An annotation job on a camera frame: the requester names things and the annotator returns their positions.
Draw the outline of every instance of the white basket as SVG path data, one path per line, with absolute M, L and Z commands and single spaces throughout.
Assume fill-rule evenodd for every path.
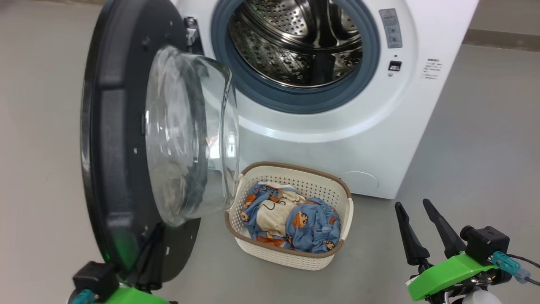
M 304 197 L 318 197 L 332 206 L 340 218 L 341 236 L 337 246 L 322 254 L 304 253 L 260 243 L 253 240 L 240 218 L 241 207 L 247 194 L 261 181 L 290 184 Z M 237 195 L 231 208 L 225 212 L 227 228 L 243 251 L 263 260 L 305 269 L 319 270 L 328 265 L 347 238 L 353 220 L 353 200 L 341 180 L 319 171 L 279 163 L 256 163 L 240 175 Z

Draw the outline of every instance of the basket handle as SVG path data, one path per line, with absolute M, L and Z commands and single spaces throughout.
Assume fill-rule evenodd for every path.
M 349 201 L 349 212 L 347 213 L 347 221 L 346 223 L 349 223 L 348 225 L 345 225 L 345 231 L 343 231 L 343 235 L 341 236 L 341 239 L 344 240 L 347 238 L 347 234 L 349 234 L 349 230 L 351 227 L 351 223 L 353 220 L 353 213 L 354 213 L 354 206 L 353 206 L 353 199 L 350 197 L 347 199 Z

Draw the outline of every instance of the washing machine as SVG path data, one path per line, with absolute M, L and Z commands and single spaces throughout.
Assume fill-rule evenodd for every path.
M 232 70 L 240 166 L 277 161 L 394 199 L 477 0 L 174 0 Z
M 106 263 L 74 277 L 79 292 L 117 276 L 145 291 L 172 280 L 200 217 L 230 207 L 240 169 L 258 161 L 393 198 L 476 4 L 107 1 L 80 124 Z

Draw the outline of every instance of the brown basket rim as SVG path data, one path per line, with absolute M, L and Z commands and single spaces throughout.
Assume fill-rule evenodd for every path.
M 258 162 L 258 163 L 254 163 L 254 164 L 251 164 L 250 166 L 246 167 L 246 169 L 244 169 L 242 171 L 242 174 L 245 175 L 248 171 L 250 171 L 250 170 L 252 170 L 252 169 L 254 169 L 256 167 L 263 167 L 263 166 L 278 167 L 278 168 L 285 168 L 285 169 L 293 169 L 293 170 L 297 170 L 297 171 L 303 171 L 303 172 L 311 173 L 311 174 L 314 174 L 314 175 L 319 175 L 319 176 L 322 176 L 322 177 L 326 177 L 327 179 L 332 180 L 332 181 L 338 183 L 340 186 L 342 186 L 343 189 L 345 190 L 345 192 L 347 193 L 347 198 L 348 199 L 351 198 L 349 187 L 347 187 L 347 185 L 342 180 L 340 180 L 339 178 L 337 178 L 337 177 L 335 177 L 333 175 L 330 175 L 330 174 L 327 174 L 327 173 L 324 173 L 324 172 L 321 172 L 321 171 L 313 170 L 313 169 L 308 169 L 308 168 L 305 168 L 305 167 L 295 166 L 295 165 L 291 165 L 291 164 L 284 164 L 284 163 L 276 163 L 276 162 Z M 257 242 L 256 240 L 254 240 L 252 238 L 245 237 L 245 236 L 239 234 L 238 232 L 236 232 L 233 229 L 233 227 L 231 225 L 229 211 L 225 211 L 225 224 L 226 224 L 227 229 L 229 230 L 229 232 L 231 232 L 231 234 L 234 235 L 234 237 L 236 237 L 238 239 L 241 239 L 241 240 L 243 240 L 245 242 L 248 242 L 248 243 L 251 243 L 253 245 L 263 247 L 263 248 L 266 248 L 266 249 L 269 249 L 269 250 L 274 250 L 274 251 L 283 252 L 283 253 L 286 253 L 286 254 L 292 254 L 292 255 L 296 255 L 296 256 L 311 257 L 313 259 L 323 259 L 325 257 L 329 257 L 329 256 L 334 255 L 335 253 L 337 253 L 341 249 L 341 247 L 343 246 L 343 243 L 345 242 L 344 240 L 340 239 L 340 241 L 337 243 L 337 245 L 336 245 L 336 247 L 334 249 L 332 249 L 332 250 L 330 250 L 328 252 L 325 252 L 325 253 L 300 252 L 300 251 L 296 251 L 296 250 L 292 250 L 292 249 L 286 249 L 286 248 L 276 247 L 276 246 L 268 245 L 268 244 L 265 244 L 265 243 Z

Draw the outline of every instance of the clothes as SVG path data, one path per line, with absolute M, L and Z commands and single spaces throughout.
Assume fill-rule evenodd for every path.
M 305 202 L 291 185 L 259 182 L 247 195 L 240 215 L 252 239 L 291 248 L 285 223 L 291 211 Z
M 341 233 L 337 213 L 317 197 L 293 209 L 287 218 L 286 230 L 295 250 L 311 253 L 332 250 Z
M 323 200 L 306 200 L 291 185 L 259 182 L 240 212 L 251 238 L 303 252 L 324 253 L 339 241 L 336 212 Z

